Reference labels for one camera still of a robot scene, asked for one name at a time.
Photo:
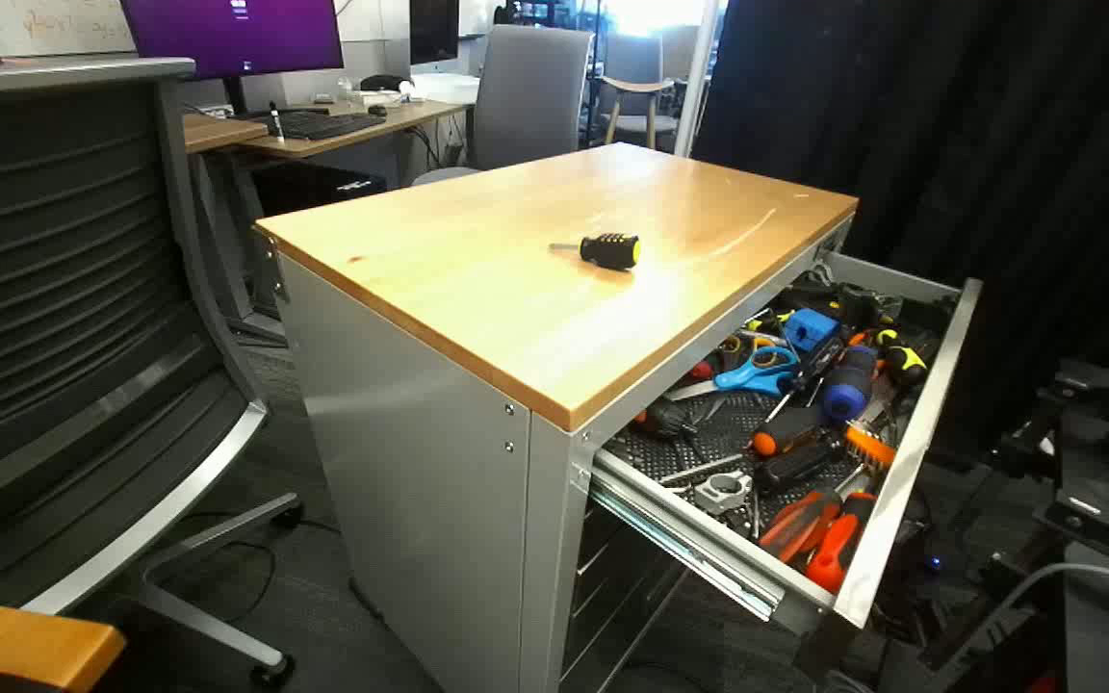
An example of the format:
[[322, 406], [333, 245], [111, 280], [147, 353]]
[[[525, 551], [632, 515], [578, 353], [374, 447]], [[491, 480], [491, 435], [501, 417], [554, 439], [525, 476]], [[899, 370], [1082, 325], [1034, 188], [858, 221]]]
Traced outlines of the stubby black screwdriver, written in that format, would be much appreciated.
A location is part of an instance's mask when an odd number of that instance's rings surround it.
[[634, 267], [634, 235], [587, 235], [578, 244], [568, 244], [568, 254], [578, 254], [588, 267], [600, 271], [632, 271]]

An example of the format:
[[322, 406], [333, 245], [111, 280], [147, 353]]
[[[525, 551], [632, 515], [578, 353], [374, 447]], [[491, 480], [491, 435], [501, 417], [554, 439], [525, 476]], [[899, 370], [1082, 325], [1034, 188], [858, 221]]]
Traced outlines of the open top metal drawer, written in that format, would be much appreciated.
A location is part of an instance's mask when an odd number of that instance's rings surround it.
[[862, 627], [982, 289], [832, 254], [592, 457], [592, 506], [743, 612]]

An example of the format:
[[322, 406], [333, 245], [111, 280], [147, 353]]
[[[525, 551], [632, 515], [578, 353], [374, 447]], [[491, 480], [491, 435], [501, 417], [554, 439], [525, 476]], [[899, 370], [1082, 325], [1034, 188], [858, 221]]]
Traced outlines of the grey metal tool cabinet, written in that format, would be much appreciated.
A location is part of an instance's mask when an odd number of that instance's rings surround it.
[[[266, 215], [355, 588], [443, 693], [554, 693], [592, 453], [855, 215], [597, 147]], [[568, 254], [634, 235], [632, 271]]]

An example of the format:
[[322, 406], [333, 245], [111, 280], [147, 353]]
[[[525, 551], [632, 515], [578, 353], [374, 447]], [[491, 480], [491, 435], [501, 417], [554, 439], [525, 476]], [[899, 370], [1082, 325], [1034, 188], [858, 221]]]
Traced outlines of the blue plastic tool block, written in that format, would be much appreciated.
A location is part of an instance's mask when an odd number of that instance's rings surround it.
[[797, 307], [782, 325], [782, 338], [797, 351], [817, 351], [835, 331], [838, 331], [838, 325], [817, 307]]

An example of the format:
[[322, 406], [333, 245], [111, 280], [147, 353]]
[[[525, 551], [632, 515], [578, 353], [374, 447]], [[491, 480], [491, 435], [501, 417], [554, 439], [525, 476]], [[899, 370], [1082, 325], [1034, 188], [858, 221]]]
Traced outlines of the wooden chair in background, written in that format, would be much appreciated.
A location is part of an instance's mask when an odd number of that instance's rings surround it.
[[597, 84], [604, 144], [675, 147], [681, 82], [666, 70], [658, 36], [609, 36]]

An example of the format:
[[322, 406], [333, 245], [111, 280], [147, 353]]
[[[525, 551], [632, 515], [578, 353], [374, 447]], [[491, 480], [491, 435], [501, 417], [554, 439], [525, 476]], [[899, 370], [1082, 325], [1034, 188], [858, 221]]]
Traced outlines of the grey fabric office chair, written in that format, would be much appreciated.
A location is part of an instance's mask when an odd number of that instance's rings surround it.
[[570, 156], [587, 106], [588, 48], [588, 31], [497, 23], [487, 38], [465, 157], [421, 172], [421, 184]]

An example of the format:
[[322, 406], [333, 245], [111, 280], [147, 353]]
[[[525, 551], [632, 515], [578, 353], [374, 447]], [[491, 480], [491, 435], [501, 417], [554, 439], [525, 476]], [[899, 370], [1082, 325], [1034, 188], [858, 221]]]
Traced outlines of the black keyboard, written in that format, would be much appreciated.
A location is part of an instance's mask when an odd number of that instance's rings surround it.
[[283, 113], [271, 118], [271, 134], [285, 134], [285, 140], [337, 140], [337, 134], [351, 134], [351, 131], [366, 131], [387, 124], [387, 116], [326, 116], [326, 113]]

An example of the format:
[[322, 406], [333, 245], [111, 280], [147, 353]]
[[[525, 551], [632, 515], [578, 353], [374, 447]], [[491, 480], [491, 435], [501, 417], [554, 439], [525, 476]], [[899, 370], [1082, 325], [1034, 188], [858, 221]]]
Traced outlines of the wooden office desk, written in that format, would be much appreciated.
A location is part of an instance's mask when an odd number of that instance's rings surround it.
[[364, 147], [374, 140], [389, 140], [401, 131], [416, 131], [433, 118], [460, 116], [460, 106], [447, 102], [408, 102], [401, 107], [389, 107], [387, 116], [364, 116], [347, 131], [285, 131], [272, 134], [266, 124], [253, 118], [212, 118], [212, 116], [185, 116], [180, 134], [190, 156], [212, 156], [212, 149], [258, 149], [271, 157], [316, 157], [347, 147]]

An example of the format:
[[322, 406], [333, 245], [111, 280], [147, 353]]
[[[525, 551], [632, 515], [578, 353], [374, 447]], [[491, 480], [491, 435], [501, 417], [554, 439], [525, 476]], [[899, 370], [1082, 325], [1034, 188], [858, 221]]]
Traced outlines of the purple computer monitor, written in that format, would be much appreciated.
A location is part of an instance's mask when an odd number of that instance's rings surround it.
[[120, 0], [142, 59], [193, 59], [202, 79], [337, 70], [333, 0]]

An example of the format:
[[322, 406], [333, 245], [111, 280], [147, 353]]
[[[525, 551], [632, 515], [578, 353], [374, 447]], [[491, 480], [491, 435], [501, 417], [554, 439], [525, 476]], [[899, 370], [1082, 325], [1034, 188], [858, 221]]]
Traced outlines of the black mesh office chair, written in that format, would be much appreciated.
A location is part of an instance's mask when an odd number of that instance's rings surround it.
[[204, 276], [180, 144], [185, 59], [0, 66], [0, 606], [115, 588], [244, 654], [294, 659], [163, 578], [302, 511], [294, 493], [174, 529], [266, 423]]

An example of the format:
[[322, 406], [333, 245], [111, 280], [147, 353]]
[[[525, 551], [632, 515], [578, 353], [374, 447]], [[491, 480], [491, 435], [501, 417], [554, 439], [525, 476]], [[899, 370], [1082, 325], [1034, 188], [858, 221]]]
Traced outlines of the black curtain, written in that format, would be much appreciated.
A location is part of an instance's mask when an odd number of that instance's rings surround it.
[[982, 284], [950, 439], [1109, 367], [1109, 0], [729, 0], [692, 156], [851, 192], [855, 254]]

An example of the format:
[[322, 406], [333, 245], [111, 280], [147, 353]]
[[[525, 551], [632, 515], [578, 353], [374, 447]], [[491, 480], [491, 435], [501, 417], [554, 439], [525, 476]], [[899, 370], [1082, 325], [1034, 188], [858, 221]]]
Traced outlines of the orange handled pliers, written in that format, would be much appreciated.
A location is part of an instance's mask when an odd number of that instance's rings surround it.
[[873, 507], [869, 493], [827, 498], [821, 489], [788, 501], [758, 546], [801, 571], [821, 588], [835, 593]]

